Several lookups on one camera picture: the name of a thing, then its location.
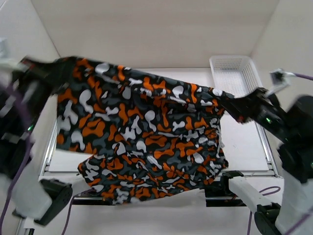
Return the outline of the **orange camouflage shorts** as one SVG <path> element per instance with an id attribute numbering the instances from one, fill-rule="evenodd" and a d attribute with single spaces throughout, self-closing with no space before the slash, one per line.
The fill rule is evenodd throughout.
<path id="1" fill-rule="evenodd" d="M 60 59 L 57 148 L 110 205 L 173 196 L 213 183 L 228 167 L 221 101 L 231 94 L 86 58 Z"/>

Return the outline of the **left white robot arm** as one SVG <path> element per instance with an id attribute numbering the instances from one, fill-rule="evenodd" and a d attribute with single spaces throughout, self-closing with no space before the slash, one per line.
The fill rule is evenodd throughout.
<path id="1" fill-rule="evenodd" d="M 63 92 L 72 81 L 75 60 L 41 63 L 1 59 L 0 69 L 12 80 L 0 89 L 0 175 L 6 180 L 7 201 L 13 215 L 47 225 L 72 197 L 71 184 L 39 180 L 31 164 L 31 134 L 50 96 Z"/>

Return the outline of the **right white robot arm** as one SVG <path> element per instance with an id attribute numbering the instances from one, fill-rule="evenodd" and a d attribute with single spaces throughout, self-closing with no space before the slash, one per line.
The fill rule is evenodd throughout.
<path id="1" fill-rule="evenodd" d="M 281 143 L 277 153 L 283 178 L 281 204 L 271 202 L 242 176 L 224 174 L 222 194 L 236 194 L 254 215 L 263 235 L 310 235 L 313 232 L 313 98 L 301 95 L 285 111 L 275 95 L 258 88 L 241 98 L 221 101 L 239 123 L 250 120 Z"/>

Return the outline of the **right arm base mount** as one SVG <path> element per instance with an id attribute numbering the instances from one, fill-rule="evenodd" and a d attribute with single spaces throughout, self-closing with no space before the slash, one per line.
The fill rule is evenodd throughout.
<path id="1" fill-rule="evenodd" d="M 220 182 L 213 182 L 204 188 L 207 207 L 245 207 L 243 201 L 234 193 L 225 189 Z"/>

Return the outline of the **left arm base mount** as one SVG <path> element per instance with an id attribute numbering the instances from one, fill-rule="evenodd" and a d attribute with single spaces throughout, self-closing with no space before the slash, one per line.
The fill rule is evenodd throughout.
<path id="1" fill-rule="evenodd" d="M 111 204 L 105 201 L 94 191 L 83 191 L 73 198 L 73 205 L 90 205 L 90 206 L 110 206 Z"/>

